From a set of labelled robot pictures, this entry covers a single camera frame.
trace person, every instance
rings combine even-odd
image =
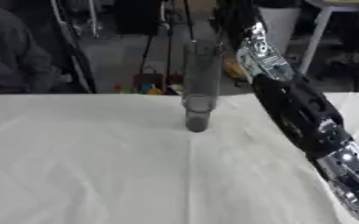
[[[29,29],[0,8],[0,95],[45,94],[59,83],[59,69]]]

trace robotic arm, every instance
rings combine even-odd
[[[239,34],[242,39],[237,42],[236,59],[256,97],[287,138],[305,152],[339,201],[359,220],[359,146],[344,129],[341,114],[268,43],[256,9],[241,3],[232,5],[233,10],[247,15],[248,20],[240,23],[247,27],[236,32],[235,38]]]

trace table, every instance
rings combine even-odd
[[[306,75],[310,64],[312,62],[313,56],[317,50],[317,46],[320,43],[322,34],[327,28],[327,23],[333,12],[355,12],[359,11],[359,0],[334,0],[334,1],[326,1],[326,0],[305,0],[309,4],[314,7],[320,8],[321,13],[318,17],[317,27],[314,30],[313,36],[310,39],[310,44],[306,50],[305,56],[302,60],[302,64],[300,66],[300,71]]]
[[[328,96],[359,142],[359,94]],[[0,96],[0,224],[357,224],[253,94]]]

